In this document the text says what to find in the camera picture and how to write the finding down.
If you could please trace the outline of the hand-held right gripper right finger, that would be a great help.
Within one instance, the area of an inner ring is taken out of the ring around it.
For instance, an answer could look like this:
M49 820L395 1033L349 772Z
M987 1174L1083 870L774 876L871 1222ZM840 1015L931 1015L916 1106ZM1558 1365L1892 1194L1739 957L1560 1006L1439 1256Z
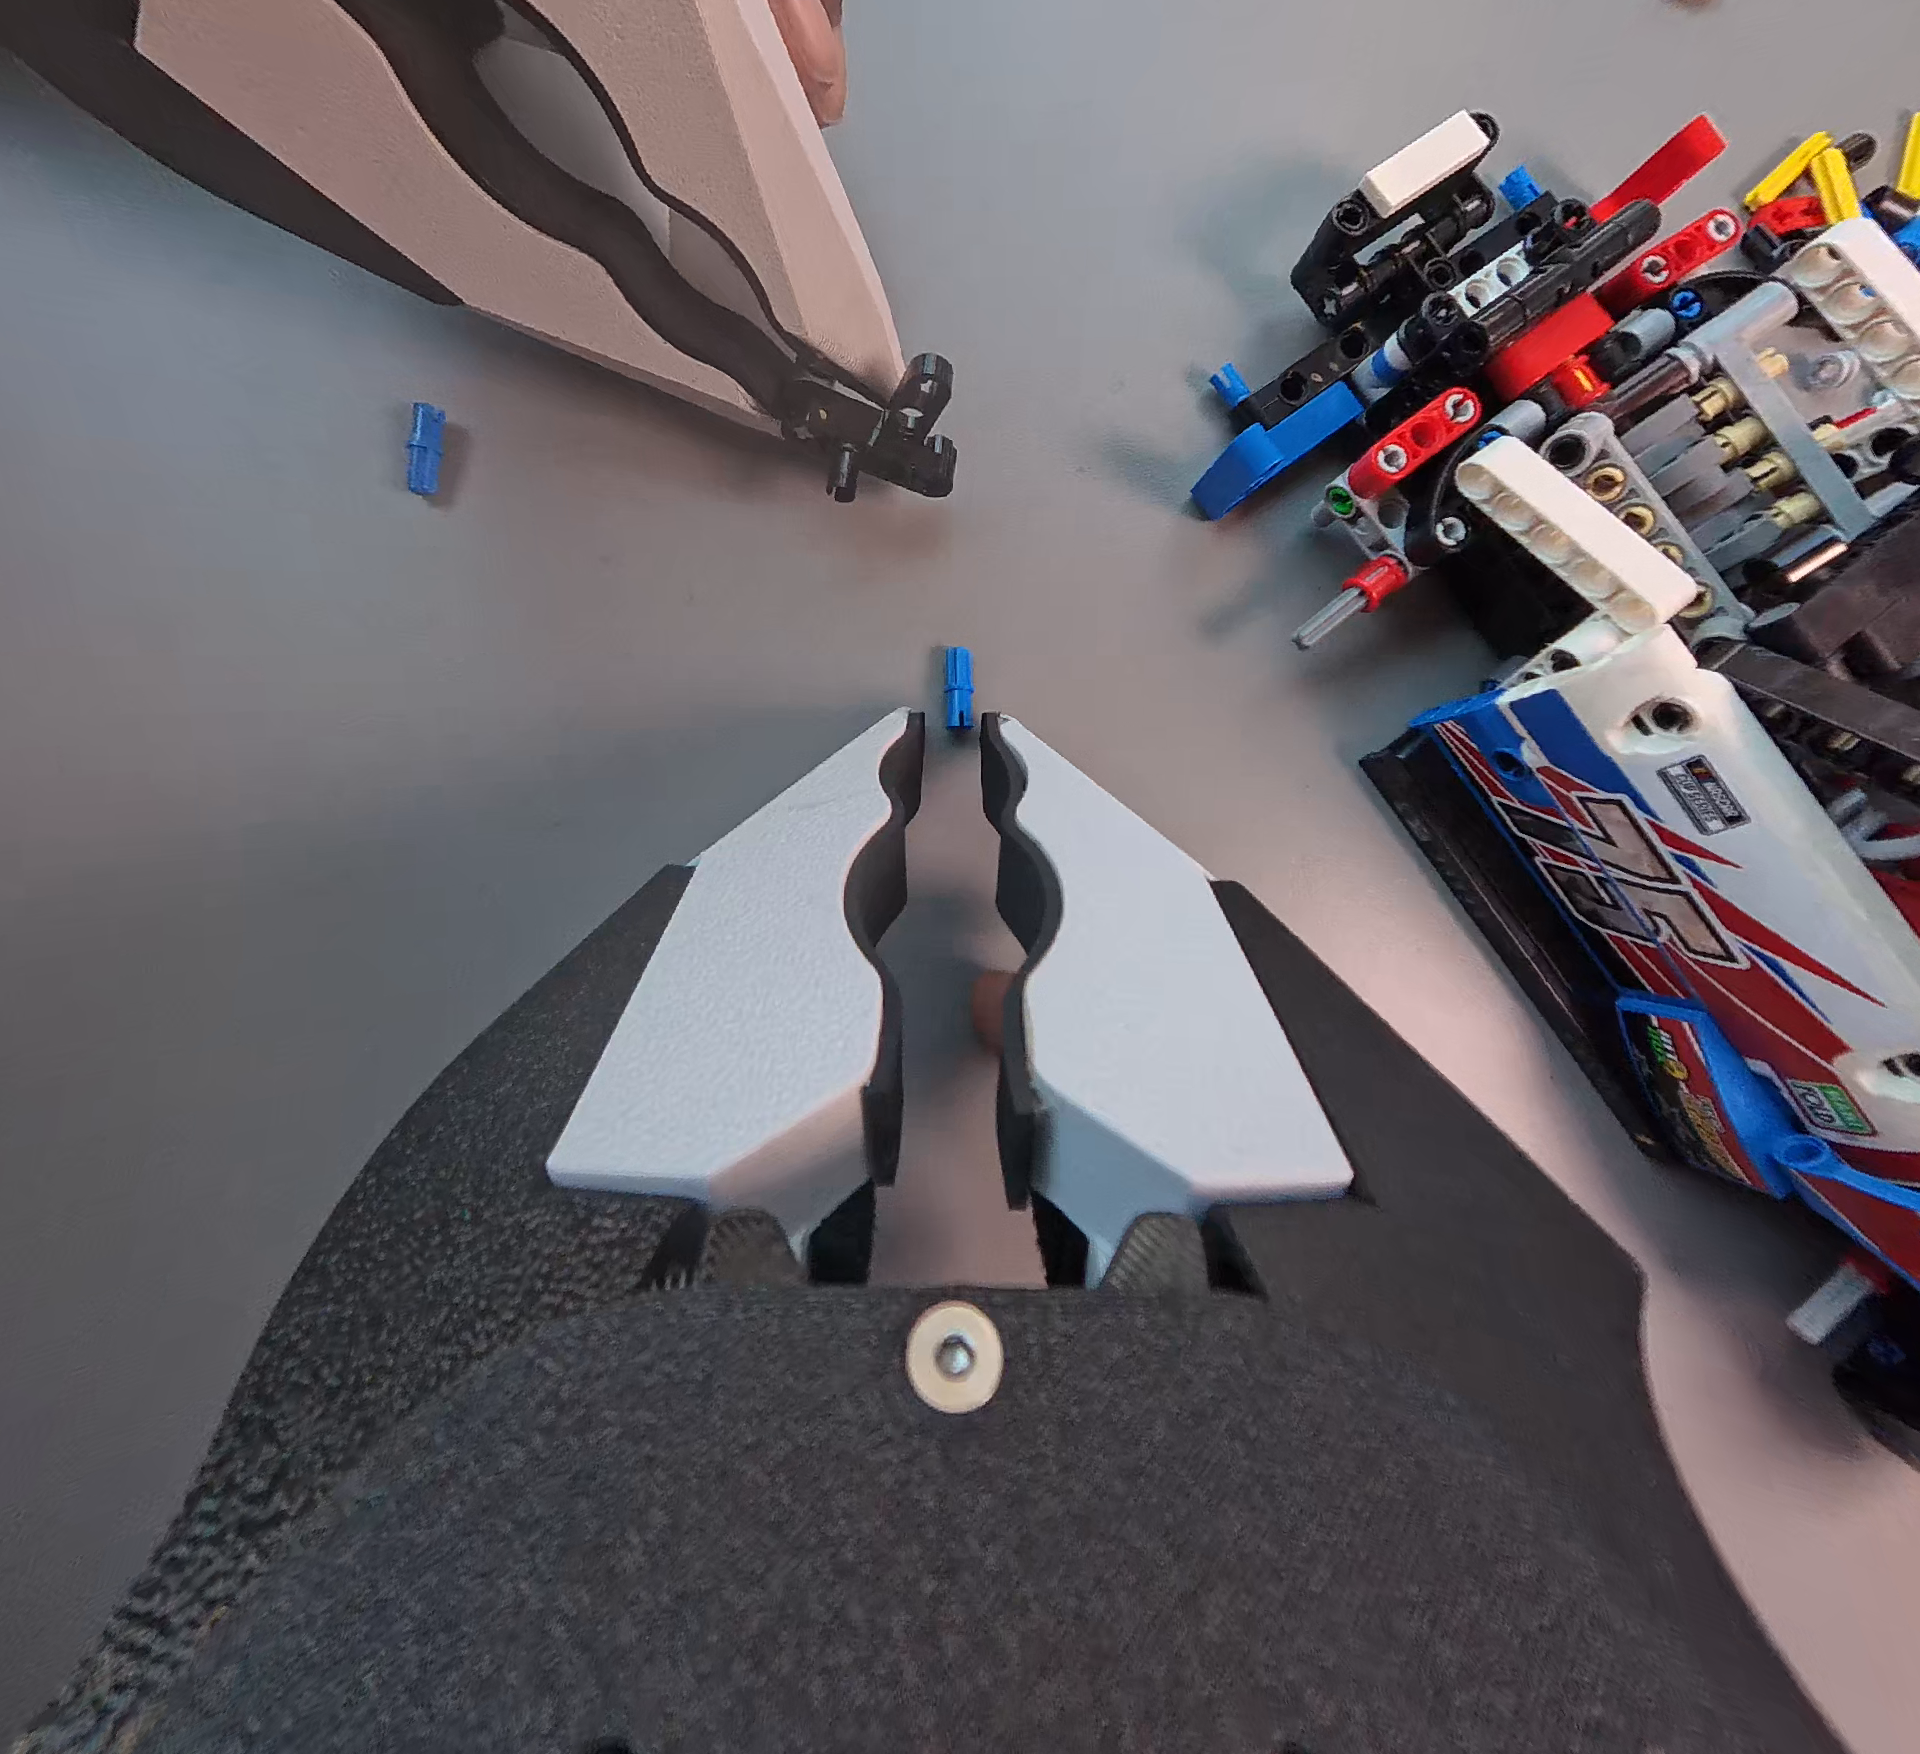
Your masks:
M1216 1214L1323 1204L1355 1168L1210 873L1043 742L987 713L997 1145L1049 1282L1213 1282Z

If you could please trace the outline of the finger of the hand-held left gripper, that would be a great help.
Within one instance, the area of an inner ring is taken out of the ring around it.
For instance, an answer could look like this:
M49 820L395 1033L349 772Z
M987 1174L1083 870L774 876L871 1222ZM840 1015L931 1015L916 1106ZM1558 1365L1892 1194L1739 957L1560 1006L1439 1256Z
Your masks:
M323 5L327 180L459 303L666 391L900 379L770 0Z
M755 429L803 424L763 281L525 0L137 0L155 68L459 304Z

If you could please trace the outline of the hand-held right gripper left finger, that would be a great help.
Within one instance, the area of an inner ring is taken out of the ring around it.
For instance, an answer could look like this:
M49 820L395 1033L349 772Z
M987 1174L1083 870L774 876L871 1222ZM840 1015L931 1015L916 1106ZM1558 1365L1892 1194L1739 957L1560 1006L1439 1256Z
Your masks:
M792 1248L900 1165L905 903L925 718L895 709L711 843L546 1155L567 1190L757 1212Z

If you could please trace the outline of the black brick connector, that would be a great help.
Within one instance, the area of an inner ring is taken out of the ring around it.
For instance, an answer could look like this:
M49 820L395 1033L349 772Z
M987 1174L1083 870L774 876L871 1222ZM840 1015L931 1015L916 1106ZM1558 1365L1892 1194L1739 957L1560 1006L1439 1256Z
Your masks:
M774 416L798 439L903 454L934 437L949 397L951 365L940 355L912 358L890 387L810 355L780 379Z

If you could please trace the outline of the grey desk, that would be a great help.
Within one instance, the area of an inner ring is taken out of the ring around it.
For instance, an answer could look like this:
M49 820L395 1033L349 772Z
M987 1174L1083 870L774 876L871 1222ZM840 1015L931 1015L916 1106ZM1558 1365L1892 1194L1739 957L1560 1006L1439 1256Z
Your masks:
M1639 1157L1358 771L1497 663L1436 578L1295 651L1345 567L1309 475L1220 525L1187 488L1363 167L1474 108L1602 193L1709 114L1727 199L1905 125L1917 0L845 0L845 41L947 503L830 506L4 70L4 1751L398 1120L661 863L931 705L945 644L1639 1259L1705 1527L1837 1738L1908 1751L1917 1473L1786 1330L1815 1228Z

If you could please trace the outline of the toy brick race car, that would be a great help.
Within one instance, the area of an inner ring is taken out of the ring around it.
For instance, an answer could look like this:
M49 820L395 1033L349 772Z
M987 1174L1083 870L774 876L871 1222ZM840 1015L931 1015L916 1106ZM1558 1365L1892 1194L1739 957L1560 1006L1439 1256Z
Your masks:
M1301 651L1440 578L1500 668L1363 775L1642 1153L1839 1237L1788 1326L1917 1462L1917 260L1666 225L1707 116L1598 202L1499 141L1453 114L1332 203L1319 336L1213 373L1190 506L1329 454L1358 564Z

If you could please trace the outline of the heap of assorted loose bricks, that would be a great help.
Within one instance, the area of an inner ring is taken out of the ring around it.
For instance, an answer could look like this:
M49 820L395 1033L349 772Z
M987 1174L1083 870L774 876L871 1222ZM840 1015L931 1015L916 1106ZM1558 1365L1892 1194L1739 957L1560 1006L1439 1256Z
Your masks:
M1879 173L1868 133L1815 133L1766 172L1742 198L1742 247L1761 267L1844 219L1883 230L1909 260L1919 257L1919 114L1909 111L1892 163Z

